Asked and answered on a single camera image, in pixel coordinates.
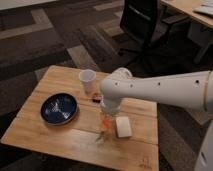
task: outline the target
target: white paper cup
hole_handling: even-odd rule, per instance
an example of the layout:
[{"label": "white paper cup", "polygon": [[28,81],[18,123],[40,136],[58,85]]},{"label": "white paper cup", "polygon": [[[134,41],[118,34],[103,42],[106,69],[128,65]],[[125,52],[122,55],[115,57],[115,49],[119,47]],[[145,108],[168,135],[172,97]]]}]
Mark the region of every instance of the white paper cup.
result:
[{"label": "white paper cup", "polygon": [[86,93],[89,93],[93,90],[95,78],[96,73],[91,69],[85,69],[79,73],[79,79],[81,80],[81,83],[84,87],[84,91]]}]

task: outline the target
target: blue bowl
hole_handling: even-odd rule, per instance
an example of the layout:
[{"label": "blue bowl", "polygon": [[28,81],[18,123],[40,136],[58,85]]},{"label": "blue bowl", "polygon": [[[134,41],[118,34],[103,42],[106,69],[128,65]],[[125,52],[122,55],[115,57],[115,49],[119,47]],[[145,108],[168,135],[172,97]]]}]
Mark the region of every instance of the blue bowl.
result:
[{"label": "blue bowl", "polygon": [[49,97],[41,107],[41,116],[49,124],[62,125],[69,122],[77,113],[75,98],[66,93]]}]

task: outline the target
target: white block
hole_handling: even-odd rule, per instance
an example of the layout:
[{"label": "white block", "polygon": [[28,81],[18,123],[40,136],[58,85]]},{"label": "white block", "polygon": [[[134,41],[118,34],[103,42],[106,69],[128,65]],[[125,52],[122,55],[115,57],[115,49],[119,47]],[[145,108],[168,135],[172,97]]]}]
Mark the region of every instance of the white block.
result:
[{"label": "white block", "polygon": [[127,116],[119,116],[116,118],[117,134],[119,138],[131,137],[132,128]]}]

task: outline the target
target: desk leg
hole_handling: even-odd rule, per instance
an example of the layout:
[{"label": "desk leg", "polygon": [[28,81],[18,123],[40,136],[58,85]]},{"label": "desk leg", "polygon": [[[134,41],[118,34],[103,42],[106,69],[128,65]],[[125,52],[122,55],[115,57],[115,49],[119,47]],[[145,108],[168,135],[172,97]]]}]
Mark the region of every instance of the desk leg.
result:
[{"label": "desk leg", "polygon": [[205,55],[206,51],[208,50],[209,46],[213,44],[213,38],[210,39],[207,44],[205,44],[204,46],[201,47],[200,51],[198,52],[197,56],[194,59],[194,63],[198,64],[202,57]]}]

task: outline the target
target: wooden table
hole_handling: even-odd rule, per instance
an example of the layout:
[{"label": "wooden table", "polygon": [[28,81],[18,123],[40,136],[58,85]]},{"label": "wooden table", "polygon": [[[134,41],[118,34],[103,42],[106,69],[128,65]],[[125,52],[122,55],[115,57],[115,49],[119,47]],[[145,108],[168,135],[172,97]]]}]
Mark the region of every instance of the wooden table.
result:
[{"label": "wooden table", "polygon": [[213,29],[213,19],[206,15],[193,12],[196,7],[202,5],[204,0],[161,0],[161,3],[175,10],[189,15],[192,19]]},{"label": "wooden table", "polygon": [[[115,120],[105,141],[100,133],[99,104],[91,101],[78,80],[79,69],[51,66],[1,139],[1,143],[118,170],[159,170],[156,103],[124,99],[119,116],[128,116],[133,136],[119,139]],[[96,90],[107,74],[97,73]],[[79,112],[62,126],[46,124],[40,116],[49,96],[66,92],[76,97]]]},{"label": "wooden table", "polygon": [[[204,0],[160,0],[163,5],[171,7],[181,13],[185,13],[190,16],[193,20],[203,24],[204,26],[211,29],[210,35],[213,34],[213,18],[195,13],[193,10],[196,7],[202,5]],[[195,63],[199,63],[202,59],[203,55],[206,53],[210,45],[213,44],[213,38],[209,38],[208,41],[201,47],[200,51],[198,52],[197,56],[194,58]]]},{"label": "wooden table", "polygon": [[0,11],[13,8],[43,4],[57,0],[0,0]]}]

